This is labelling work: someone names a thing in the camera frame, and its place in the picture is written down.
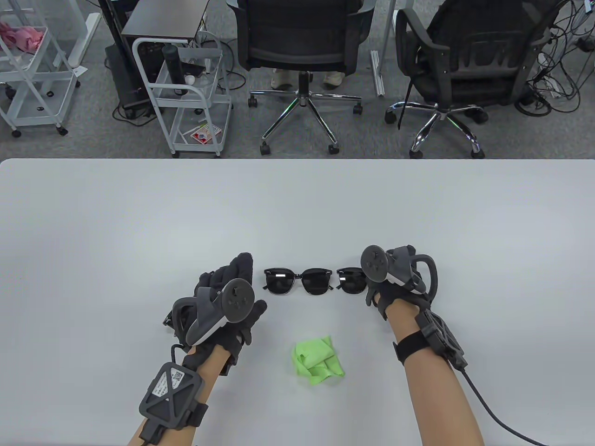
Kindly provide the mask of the person's right hand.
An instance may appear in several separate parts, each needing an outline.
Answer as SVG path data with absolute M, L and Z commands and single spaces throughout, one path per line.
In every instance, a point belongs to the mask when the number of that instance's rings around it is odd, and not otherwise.
M 431 308 L 432 300 L 426 293 L 419 295 L 398 284 L 392 284 L 389 281 L 374 282 L 370 278 L 366 278 L 366 286 L 368 288 L 365 298 L 366 305 L 374 305 L 385 321 L 387 320 L 385 313 L 387 308 L 396 300 L 403 300 L 417 306 L 420 310 Z

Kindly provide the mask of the person's left hand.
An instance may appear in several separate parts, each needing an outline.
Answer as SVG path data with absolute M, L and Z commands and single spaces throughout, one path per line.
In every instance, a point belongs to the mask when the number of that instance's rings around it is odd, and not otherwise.
M 172 309 L 172 327 L 183 346 L 183 367 L 199 370 L 216 350 L 227 353 L 219 374 L 226 376 L 238 362 L 244 346 L 252 342 L 251 330 L 267 310 L 238 281 L 251 285 L 253 257 L 242 252 L 229 265 L 204 272 L 192 297 L 179 299 Z

